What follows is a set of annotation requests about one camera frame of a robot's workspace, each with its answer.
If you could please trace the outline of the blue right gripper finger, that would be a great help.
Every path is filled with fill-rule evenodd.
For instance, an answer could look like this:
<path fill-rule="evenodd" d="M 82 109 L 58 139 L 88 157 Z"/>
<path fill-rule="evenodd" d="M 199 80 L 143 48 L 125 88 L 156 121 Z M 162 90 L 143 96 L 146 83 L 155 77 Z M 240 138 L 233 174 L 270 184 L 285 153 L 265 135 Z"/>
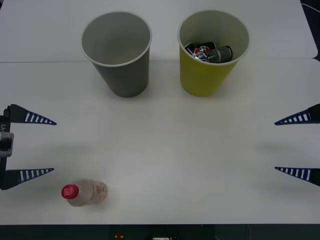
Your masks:
<path fill-rule="evenodd" d="M 276 170 L 306 181 L 316 186 L 320 186 L 320 169 L 319 168 L 292 168 L 292 167 L 275 167 Z"/>
<path fill-rule="evenodd" d="M 320 123 L 320 104 L 313 105 L 306 110 L 287 116 L 274 124 L 283 125 L 301 125 L 301 124 L 319 124 Z"/>

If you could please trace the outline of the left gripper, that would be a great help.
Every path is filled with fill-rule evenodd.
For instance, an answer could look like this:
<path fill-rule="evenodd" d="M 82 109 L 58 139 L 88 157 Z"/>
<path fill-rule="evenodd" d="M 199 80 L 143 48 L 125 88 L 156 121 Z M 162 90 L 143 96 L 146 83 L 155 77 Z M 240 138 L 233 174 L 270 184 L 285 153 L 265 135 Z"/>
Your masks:
<path fill-rule="evenodd" d="M 3 115 L 0 116 L 0 189 L 2 191 L 34 180 L 54 170 L 54 168 L 5 170 L 7 157 L 12 155 L 11 123 L 57 125 L 55 121 L 16 104 L 9 105 L 3 111 Z"/>

